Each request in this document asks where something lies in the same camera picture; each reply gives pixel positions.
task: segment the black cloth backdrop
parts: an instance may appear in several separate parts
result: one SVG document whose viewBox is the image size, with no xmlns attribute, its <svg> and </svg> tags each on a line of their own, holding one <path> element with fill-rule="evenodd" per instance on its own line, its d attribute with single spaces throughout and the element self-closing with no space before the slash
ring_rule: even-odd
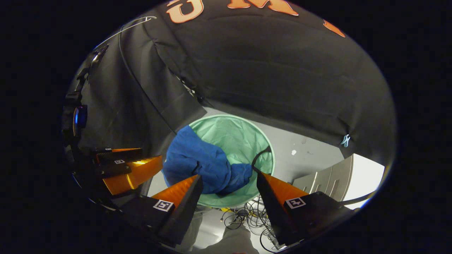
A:
<svg viewBox="0 0 452 254">
<path fill-rule="evenodd" d="M 353 39 L 292 3 L 298 16 L 267 6 L 202 2 L 193 20 L 173 23 L 163 4 L 139 16 L 157 19 L 122 32 L 125 58 L 144 93 L 125 68 L 118 36 L 106 42 L 105 57 L 82 92 L 89 119 L 80 145 L 143 147 L 148 155 L 164 155 L 171 129 L 205 114 L 180 77 L 216 109 L 338 146 L 345 158 L 357 153 L 392 163 L 391 92 Z M 346 134 L 345 148 L 339 144 Z"/>
</svg>

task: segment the white floor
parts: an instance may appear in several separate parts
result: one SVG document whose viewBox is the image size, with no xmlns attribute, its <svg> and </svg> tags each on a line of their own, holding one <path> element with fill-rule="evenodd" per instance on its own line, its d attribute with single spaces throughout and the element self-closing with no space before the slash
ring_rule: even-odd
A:
<svg viewBox="0 0 452 254">
<path fill-rule="evenodd" d="M 207 116 L 216 114 L 226 114 L 224 112 L 205 108 Z M 299 178 L 316 171 L 326 169 L 344 159 L 338 147 L 328 145 L 315 139 L 274 128 L 259 122 L 254 122 L 270 140 L 275 153 L 276 167 L 273 176 L 285 182 L 292 183 L 295 178 Z M 167 188 L 162 172 L 159 172 L 152 179 L 148 196 Z M 205 248 L 221 240 L 225 226 L 220 218 L 223 212 L 214 210 L 203 215 L 202 224 L 194 247 Z M 251 241 L 254 248 L 259 253 L 267 254 L 259 241 L 259 235 L 251 234 Z M 262 243 L 267 249 L 271 249 L 273 244 L 267 237 L 262 237 Z"/>
</svg>

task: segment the blue towel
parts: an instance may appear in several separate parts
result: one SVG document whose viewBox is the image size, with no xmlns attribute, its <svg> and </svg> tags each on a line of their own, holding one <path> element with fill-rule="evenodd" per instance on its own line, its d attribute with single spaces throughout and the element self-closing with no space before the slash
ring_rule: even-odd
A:
<svg viewBox="0 0 452 254">
<path fill-rule="evenodd" d="M 245 186 L 253 170 L 250 164 L 229 164 L 220 147 L 202 141 L 185 126 L 168 148 L 162 173 L 168 186 L 200 174 L 203 194 L 226 195 Z"/>
</svg>

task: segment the orange lettering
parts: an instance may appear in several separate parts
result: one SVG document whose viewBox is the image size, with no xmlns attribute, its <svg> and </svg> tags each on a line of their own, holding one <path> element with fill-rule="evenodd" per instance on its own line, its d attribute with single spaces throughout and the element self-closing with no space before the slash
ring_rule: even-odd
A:
<svg viewBox="0 0 452 254">
<path fill-rule="evenodd" d="M 167 6 L 177 1 L 178 0 L 171 1 Z M 182 14 L 182 11 L 180 10 L 182 4 L 175 5 L 166 11 L 166 13 L 170 15 L 169 18 L 171 21 L 174 23 L 184 23 L 198 17 L 202 13 L 202 10 L 204 10 L 202 0 L 187 0 L 187 3 L 191 3 L 193 6 L 193 11 L 189 14 Z"/>
<path fill-rule="evenodd" d="M 248 0 L 250 3 L 258 8 L 263 8 L 267 2 L 270 2 L 268 6 L 270 9 L 279 11 L 282 13 L 298 16 L 298 13 L 290 7 L 290 5 L 284 0 Z M 248 8 L 251 5 L 245 3 L 245 0 L 231 0 L 231 3 L 227 5 L 230 9 L 242 9 Z"/>
</svg>

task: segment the gray panel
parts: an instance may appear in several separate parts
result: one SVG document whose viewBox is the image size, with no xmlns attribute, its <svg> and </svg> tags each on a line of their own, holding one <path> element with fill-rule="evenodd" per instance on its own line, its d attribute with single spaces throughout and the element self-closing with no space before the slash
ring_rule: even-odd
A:
<svg viewBox="0 0 452 254">
<path fill-rule="evenodd" d="M 314 174 L 310 174 L 301 178 L 293 180 L 293 186 L 299 188 L 300 190 L 310 194 L 312 184 L 314 183 Z"/>
<path fill-rule="evenodd" d="M 329 167 L 327 169 L 321 170 L 317 172 L 317 177 L 315 178 L 314 187 L 312 188 L 312 192 L 321 191 L 326 193 L 328 188 L 328 183 L 330 182 L 331 171 L 333 167 Z"/>
<path fill-rule="evenodd" d="M 326 194 L 336 201 L 342 201 L 347 191 L 350 173 L 352 170 L 352 157 L 333 165 L 331 170 L 330 182 L 326 189 Z"/>
</svg>

